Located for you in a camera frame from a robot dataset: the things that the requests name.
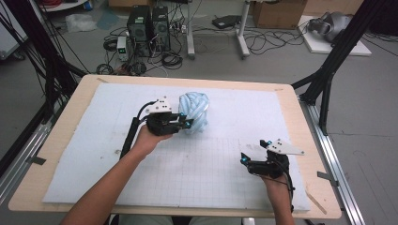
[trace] human hand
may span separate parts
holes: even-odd
[[[275,213],[276,224],[294,224],[291,214],[289,190],[284,175],[272,179],[269,176],[262,176],[267,187],[267,195]]]
[[[140,128],[137,139],[135,140],[134,146],[131,148],[129,153],[139,154],[145,158],[149,155],[156,145],[163,140],[171,138],[173,135],[156,136],[152,134],[146,125]]]

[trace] white foam board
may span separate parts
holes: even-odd
[[[210,100],[206,130],[179,132],[158,144],[117,204],[271,210],[262,180],[239,160],[240,152],[265,160],[260,139],[290,142],[275,93],[115,83],[98,87],[43,201],[76,203],[117,163],[131,119],[144,104],[167,96],[176,112],[179,96],[191,91],[205,93]],[[309,210],[296,158],[290,162],[295,210]]]

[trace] gray floor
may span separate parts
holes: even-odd
[[[103,12],[103,9],[96,9],[88,14],[99,21],[104,16]],[[63,13],[86,12],[75,8]],[[194,22],[210,26],[211,19],[194,19]],[[125,24],[126,20],[118,19],[108,30],[65,34],[64,37],[87,68],[94,71],[98,64],[103,63],[103,38],[111,30]],[[241,60],[237,41],[232,35],[210,35],[207,32],[197,34],[195,38],[197,50],[202,52],[196,55],[195,60],[188,59],[184,49],[181,53],[184,57],[181,69],[167,70],[167,75],[161,69],[153,69],[145,75],[294,83],[315,72],[327,57],[324,54],[309,53],[303,44],[285,46]],[[328,131],[365,223],[392,225],[398,223],[398,60],[395,55],[366,40],[362,41],[371,50],[372,56],[349,56],[338,70],[331,91]],[[373,41],[398,53],[396,42]],[[64,51],[72,64],[80,66],[71,51],[67,48]],[[0,71],[2,157],[41,106],[43,97],[33,68],[27,60],[20,62],[8,59],[0,62]],[[63,217],[63,214],[10,212],[7,208],[8,200],[9,198],[0,207],[2,224],[54,224]],[[337,220],[317,222],[348,224],[345,216]],[[257,224],[265,223],[263,219],[257,220]],[[297,224],[304,222],[298,219]]]

